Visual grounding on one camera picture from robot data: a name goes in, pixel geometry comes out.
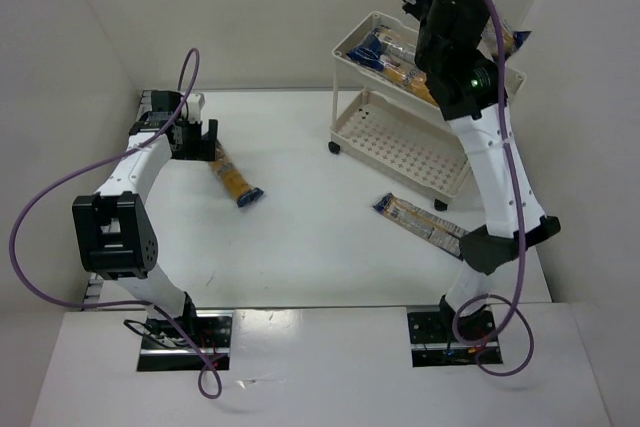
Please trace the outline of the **spaghetti bag blue yellow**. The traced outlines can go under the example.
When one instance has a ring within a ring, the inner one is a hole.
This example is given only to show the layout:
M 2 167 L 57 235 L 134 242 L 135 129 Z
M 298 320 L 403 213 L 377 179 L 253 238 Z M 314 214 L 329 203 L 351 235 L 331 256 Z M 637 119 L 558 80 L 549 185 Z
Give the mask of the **spaghetti bag blue yellow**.
M 215 159 L 209 166 L 237 207 L 247 207 L 264 195 L 262 189 L 245 180 L 219 141 L 215 142 Z
M 351 49 L 347 57 L 413 96 L 437 104 L 426 85 L 426 74 L 413 64 L 388 53 L 383 44 L 362 43 Z

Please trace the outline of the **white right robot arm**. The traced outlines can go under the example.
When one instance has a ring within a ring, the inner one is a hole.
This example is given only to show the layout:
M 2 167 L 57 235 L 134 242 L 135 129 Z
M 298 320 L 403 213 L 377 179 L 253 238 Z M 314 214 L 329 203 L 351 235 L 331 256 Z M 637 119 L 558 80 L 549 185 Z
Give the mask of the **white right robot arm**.
M 419 22 L 414 63 L 471 165 L 484 224 L 463 236 L 465 270 L 441 300 L 463 319 L 490 295 L 491 275 L 560 231 L 531 190 L 510 123 L 507 43 L 490 0 L 403 0 Z

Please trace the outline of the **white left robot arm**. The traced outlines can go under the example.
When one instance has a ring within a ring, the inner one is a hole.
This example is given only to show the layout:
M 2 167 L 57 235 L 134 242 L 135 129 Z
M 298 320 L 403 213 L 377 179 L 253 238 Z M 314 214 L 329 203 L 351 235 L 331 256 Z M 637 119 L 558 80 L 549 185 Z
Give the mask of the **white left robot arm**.
M 214 159 L 217 124 L 211 121 L 209 130 L 202 130 L 204 105 L 201 93 L 144 92 L 129 131 L 129 156 L 94 194 L 79 196 L 72 205 L 84 269 L 144 302 L 150 331 L 165 345 L 180 330 L 197 339 L 198 317 L 191 297 L 159 265 L 159 241 L 145 203 L 169 160 Z

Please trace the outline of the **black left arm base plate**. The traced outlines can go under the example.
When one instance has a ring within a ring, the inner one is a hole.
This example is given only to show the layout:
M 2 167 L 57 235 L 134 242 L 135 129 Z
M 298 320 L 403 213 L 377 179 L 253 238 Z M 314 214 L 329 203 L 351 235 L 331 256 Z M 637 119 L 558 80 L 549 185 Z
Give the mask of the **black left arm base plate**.
M 126 319 L 124 325 L 141 338 L 139 372 L 198 371 L 204 366 L 191 344 L 168 321 Z M 182 329 L 217 370 L 226 371 L 231 357 L 232 327 L 232 311 L 198 310 L 192 324 L 184 324 Z

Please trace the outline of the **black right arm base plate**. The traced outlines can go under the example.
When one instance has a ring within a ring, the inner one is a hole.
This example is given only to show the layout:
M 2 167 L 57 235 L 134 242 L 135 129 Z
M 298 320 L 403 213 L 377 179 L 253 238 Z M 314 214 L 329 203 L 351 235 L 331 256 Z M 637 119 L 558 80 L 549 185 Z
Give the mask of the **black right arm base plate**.
M 407 324 L 414 368 L 472 365 L 478 352 L 486 364 L 503 363 L 497 340 L 481 349 L 460 344 L 451 331 L 451 323 L 445 324 L 437 306 L 409 309 Z

